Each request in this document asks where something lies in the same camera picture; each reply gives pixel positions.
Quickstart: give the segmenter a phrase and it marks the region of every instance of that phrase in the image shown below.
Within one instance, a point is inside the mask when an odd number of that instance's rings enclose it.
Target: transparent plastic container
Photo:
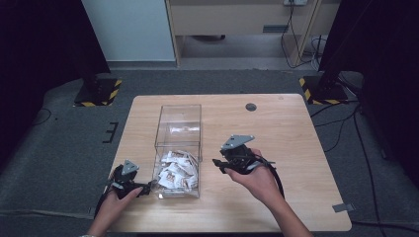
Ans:
[[[199,198],[201,105],[161,107],[152,191],[159,198]]]

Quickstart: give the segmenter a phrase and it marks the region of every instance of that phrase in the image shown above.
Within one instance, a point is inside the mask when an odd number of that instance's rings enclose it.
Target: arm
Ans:
[[[252,152],[262,156],[257,149],[252,149]],[[225,172],[231,177],[231,180],[243,185],[253,197],[269,208],[284,236],[312,236],[282,197],[274,176],[267,167],[259,166],[249,175],[240,175],[230,169],[225,169]]]
[[[118,199],[115,192],[108,193],[87,234],[96,237],[105,236],[107,230],[121,216],[124,209],[138,196],[141,190],[142,188],[135,189],[122,199]]]

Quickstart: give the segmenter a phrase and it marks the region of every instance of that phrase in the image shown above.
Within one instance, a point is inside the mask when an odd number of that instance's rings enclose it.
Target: white cabinet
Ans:
[[[175,61],[164,0],[82,0],[107,61]]]

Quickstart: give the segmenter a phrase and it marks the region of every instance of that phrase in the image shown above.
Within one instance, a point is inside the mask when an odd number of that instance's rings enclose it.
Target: gray carpet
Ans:
[[[0,209],[40,209],[88,213],[106,183],[124,130],[132,99],[137,95],[299,93],[298,78],[314,71],[226,70],[115,71],[123,84],[108,107],[75,108],[73,100],[81,80],[67,83],[45,95],[41,110],[7,169],[0,176]],[[330,108],[313,118],[314,124],[343,119],[356,103]],[[309,106],[311,114],[324,106]],[[418,229],[419,192],[396,161],[383,160],[368,122],[357,114],[362,138],[372,165],[379,216],[382,222]],[[112,143],[110,122],[119,126]],[[335,144],[340,122],[317,128],[323,149]],[[376,221],[372,186],[366,159],[353,119],[345,122],[338,145],[326,152],[344,202],[357,209],[352,220]],[[77,236],[91,220],[66,217],[0,216],[0,236]],[[415,236],[406,230],[385,228],[387,236]],[[354,225],[345,233],[316,236],[382,236],[377,227]],[[111,233],[109,236],[132,236]]]

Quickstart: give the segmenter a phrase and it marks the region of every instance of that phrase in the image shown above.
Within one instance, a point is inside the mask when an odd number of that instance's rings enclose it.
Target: electrical outlet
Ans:
[[[291,4],[294,6],[305,6],[307,5],[307,0],[284,0],[285,6],[290,6]]]

